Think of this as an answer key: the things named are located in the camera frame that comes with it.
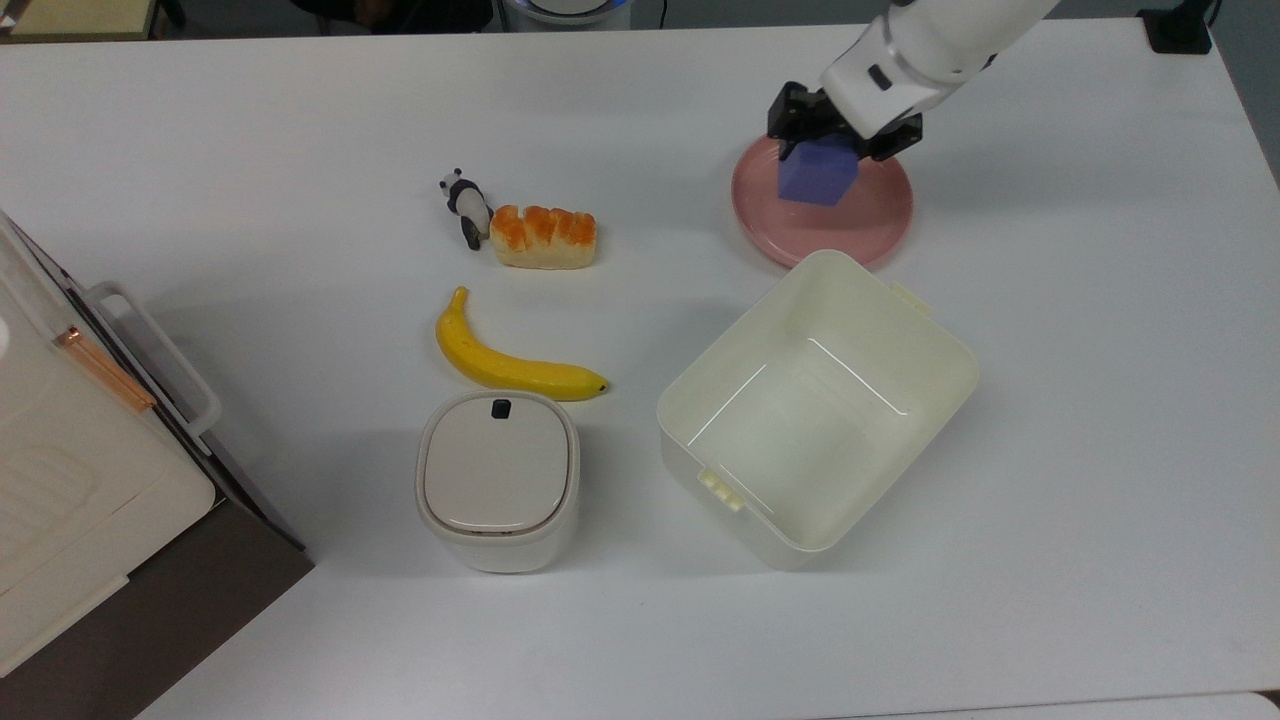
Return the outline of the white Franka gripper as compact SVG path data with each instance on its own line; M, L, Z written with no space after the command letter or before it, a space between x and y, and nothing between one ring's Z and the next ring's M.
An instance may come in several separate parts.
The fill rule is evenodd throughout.
M780 88L767 114L767 136L786 161L805 142L851 131L867 138L860 159L887 161L919 143L923 115L959 90L929 79L883 38L859 38L820 73L820 87Z

